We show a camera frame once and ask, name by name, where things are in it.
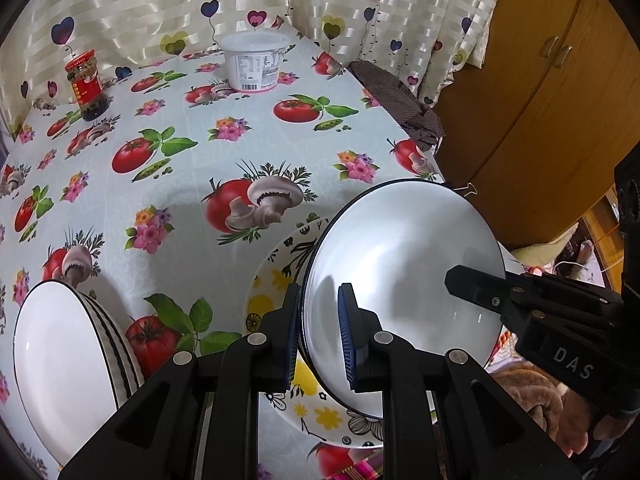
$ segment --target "glass jar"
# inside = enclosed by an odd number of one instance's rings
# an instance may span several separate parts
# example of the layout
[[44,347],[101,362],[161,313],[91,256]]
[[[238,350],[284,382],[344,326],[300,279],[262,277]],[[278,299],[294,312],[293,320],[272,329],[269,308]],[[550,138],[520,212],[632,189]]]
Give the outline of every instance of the glass jar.
[[109,108],[109,98],[102,91],[98,79],[98,63],[95,50],[89,50],[73,58],[65,66],[66,78],[71,83],[82,118],[93,121]]

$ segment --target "yellow floral plate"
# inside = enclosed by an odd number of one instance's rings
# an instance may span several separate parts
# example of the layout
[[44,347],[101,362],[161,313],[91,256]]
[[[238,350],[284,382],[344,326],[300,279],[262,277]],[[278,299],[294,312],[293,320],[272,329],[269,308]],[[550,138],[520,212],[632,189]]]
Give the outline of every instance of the yellow floral plate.
[[[306,264],[331,217],[311,213],[271,251],[258,267],[244,302],[244,333],[260,328],[262,316],[280,308],[289,283],[300,283]],[[325,442],[346,447],[382,446],[382,421],[347,410],[320,386],[298,353],[291,389],[285,394],[266,394],[267,400],[293,427]]]

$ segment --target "screw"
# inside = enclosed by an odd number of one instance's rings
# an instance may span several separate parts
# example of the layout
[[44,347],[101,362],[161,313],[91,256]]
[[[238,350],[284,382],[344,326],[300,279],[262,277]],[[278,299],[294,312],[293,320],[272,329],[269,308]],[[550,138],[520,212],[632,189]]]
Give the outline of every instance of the screw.
[[176,363],[178,366],[182,366],[187,364],[188,362],[191,361],[191,353],[190,352],[178,352],[176,355],[174,355],[174,363]]
[[394,335],[391,332],[381,330],[373,335],[373,339],[380,344],[388,345],[394,340]]
[[449,360],[457,365],[463,365],[469,359],[464,350],[452,350],[449,352]]
[[261,345],[267,341],[267,336],[265,336],[262,332],[254,332],[249,334],[249,337],[246,339],[250,345]]

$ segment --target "white plastic container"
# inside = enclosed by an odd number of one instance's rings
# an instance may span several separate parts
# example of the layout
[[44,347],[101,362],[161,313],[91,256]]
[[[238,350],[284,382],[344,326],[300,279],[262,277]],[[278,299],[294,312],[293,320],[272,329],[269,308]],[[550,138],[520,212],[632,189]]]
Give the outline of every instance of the white plastic container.
[[278,83],[288,45],[287,36],[272,30],[234,32],[222,38],[229,86],[247,94],[271,90]]

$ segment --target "floral tablecloth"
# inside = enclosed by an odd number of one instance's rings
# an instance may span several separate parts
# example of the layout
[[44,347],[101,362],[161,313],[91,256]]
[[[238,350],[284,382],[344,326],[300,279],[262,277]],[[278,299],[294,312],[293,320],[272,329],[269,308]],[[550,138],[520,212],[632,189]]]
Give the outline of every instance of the floral tablecloth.
[[[58,464],[22,408],[12,338],[26,294],[71,247],[94,261],[78,288],[116,319],[149,375],[166,356],[135,344],[141,319],[173,346],[218,351],[242,332],[258,264],[297,224],[385,180],[441,180],[431,154],[347,71],[293,28],[280,31],[290,46],[272,91],[234,93],[221,52],[177,45],[153,66],[118,67],[94,123],[75,104],[34,108],[15,139],[0,182],[0,416],[43,476]],[[201,321],[146,318],[162,305]],[[261,400],[264,478],[320,478],[307,459],[317,442]]]

